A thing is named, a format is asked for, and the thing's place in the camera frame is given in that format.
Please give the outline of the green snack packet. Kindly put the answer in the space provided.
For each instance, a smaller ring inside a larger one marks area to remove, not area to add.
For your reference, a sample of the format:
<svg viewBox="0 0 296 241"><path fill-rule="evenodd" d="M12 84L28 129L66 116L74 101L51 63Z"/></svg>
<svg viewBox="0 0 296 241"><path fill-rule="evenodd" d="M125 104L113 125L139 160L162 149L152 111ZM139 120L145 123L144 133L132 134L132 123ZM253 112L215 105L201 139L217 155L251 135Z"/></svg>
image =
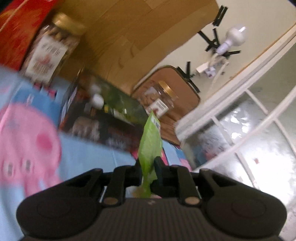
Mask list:
<svg viewBox="0 0 296 241"><path fill-rule="evenodd" d="M141 198L151 197L150 184L157 179L154 159L162 155L161 125L153 112L149 114L138 149L138 159L142 169Z"/></svg>

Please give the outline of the peppa pig blue sheet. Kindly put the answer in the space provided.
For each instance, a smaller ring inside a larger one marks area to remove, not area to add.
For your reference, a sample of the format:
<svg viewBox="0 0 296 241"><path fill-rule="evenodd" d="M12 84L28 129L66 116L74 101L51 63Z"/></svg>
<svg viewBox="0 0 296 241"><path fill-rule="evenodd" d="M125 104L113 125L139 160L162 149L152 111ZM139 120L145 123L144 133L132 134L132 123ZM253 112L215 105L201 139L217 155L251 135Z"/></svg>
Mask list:
<svg viewBox="0 0 296 241"><path fill-rule="evenodd" d="M44 121L53 146L60 149L58 154L34 157L35 167L44 167L45 160L53 167L33 181L24 178L7 181L1 175L1 240L22 238L23 233L16 221L16 209L30 193L52 187L93 168L111 172L118 166L135 163L136 153L129 154L58 132L60 115L66 109L71 88L67 80L56 77L49 90L37 89L16 71L1 67L1 113L5 113L5 109L13 104L20 108L32 107L34 110L25 119L37 123Z"/></svg>

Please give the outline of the black wool product box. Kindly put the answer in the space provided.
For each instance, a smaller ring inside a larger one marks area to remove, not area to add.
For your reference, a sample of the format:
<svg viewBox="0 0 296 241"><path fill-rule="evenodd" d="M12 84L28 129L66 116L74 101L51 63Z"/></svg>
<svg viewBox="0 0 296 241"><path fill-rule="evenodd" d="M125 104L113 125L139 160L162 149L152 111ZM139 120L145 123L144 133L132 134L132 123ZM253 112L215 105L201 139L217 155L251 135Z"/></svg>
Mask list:
<svg viewBox="0 0 296 241"><path fill-rule="evenodd" d="M140 144L148 115L144 107L87 69L79 70L60 130L86 141L133 153Z"/></svg>

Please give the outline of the brown seat cushion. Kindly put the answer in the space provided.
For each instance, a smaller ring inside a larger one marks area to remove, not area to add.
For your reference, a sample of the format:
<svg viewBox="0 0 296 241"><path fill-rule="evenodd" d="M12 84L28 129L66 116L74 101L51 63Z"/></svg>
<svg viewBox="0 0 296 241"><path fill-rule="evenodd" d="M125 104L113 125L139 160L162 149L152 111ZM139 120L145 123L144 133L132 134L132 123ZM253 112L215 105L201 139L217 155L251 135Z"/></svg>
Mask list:
<svg viewBox="0 0 296 241"><path fill-rule="evenodd" d="M180 145L177 122L200 103L200 97L175 67L165 66L152 73L132 92L147 113L154 112L161 123L161 137Z"/></svg>

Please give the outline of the large cardboard sheet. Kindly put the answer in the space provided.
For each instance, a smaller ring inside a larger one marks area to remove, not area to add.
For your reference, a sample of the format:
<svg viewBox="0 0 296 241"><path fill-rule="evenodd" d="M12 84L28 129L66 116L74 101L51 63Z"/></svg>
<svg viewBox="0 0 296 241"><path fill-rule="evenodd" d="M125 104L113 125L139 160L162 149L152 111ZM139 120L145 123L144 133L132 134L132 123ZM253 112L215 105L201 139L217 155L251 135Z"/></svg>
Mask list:
<svg viewBox="0 0 296 241"><path fill-rule="evenodd" d="M126 93L168 54L213 22L215 1L63 1L87 30L60 75L87 68Z"/></svg>

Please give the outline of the nut jar gold lid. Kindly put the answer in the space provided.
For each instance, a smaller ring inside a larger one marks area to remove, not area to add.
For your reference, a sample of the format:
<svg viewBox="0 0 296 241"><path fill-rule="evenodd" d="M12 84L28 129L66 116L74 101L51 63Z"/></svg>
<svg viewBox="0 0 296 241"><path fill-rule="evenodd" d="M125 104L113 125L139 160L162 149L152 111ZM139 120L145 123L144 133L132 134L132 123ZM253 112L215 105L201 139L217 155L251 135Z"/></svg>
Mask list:
<svg viewBox="0 0 296 241"><path fill-rule="evenodd" d="M56 13L37 34L21 69L23 76L33 83L49 86L85 32L85 25L79 21Z"/></svg>

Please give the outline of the red gift box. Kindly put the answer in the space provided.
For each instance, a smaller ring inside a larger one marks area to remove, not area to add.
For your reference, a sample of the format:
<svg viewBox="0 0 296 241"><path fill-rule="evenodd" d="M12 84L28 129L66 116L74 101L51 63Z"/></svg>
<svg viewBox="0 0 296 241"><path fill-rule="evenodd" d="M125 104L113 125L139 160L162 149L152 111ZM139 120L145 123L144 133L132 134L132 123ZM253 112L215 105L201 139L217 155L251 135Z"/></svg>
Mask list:
<svg viewBox="0 0 296 241"><path fill-rule="evenodd" d="M1 66L20 70L43 22L62 1L12 1L1 10Z"/></svg>

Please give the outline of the white window frame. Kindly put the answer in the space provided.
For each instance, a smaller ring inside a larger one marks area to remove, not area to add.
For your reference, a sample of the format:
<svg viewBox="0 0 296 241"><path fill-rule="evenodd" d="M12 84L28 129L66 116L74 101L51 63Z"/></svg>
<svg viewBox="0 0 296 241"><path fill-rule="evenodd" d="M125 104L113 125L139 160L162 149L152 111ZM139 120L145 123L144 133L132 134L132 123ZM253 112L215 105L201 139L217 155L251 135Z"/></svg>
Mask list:
<svg viewBox="0 0 296 241"><path fill-rule="evenodd" d="M295 209L295 28L177 126L194 171L209 168Z"/></svg>

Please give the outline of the white wall plug adapter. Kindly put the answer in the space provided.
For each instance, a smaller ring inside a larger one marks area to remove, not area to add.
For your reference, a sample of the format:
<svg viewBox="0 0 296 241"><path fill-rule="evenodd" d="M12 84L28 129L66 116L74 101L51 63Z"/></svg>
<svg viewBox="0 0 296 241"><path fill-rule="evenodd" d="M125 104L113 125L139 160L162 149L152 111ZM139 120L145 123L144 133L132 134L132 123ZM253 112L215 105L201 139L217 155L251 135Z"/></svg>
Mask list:
<svg viewBox="0 0 296 241"><path fill-rule="evenodd" d="M199 75L206 75L208 78L214 78L217 74L216 67L217 63L214 63L213 65L209 66L209 62L203 63L202 65L198 66L196 68L196 72Z"/></svg>

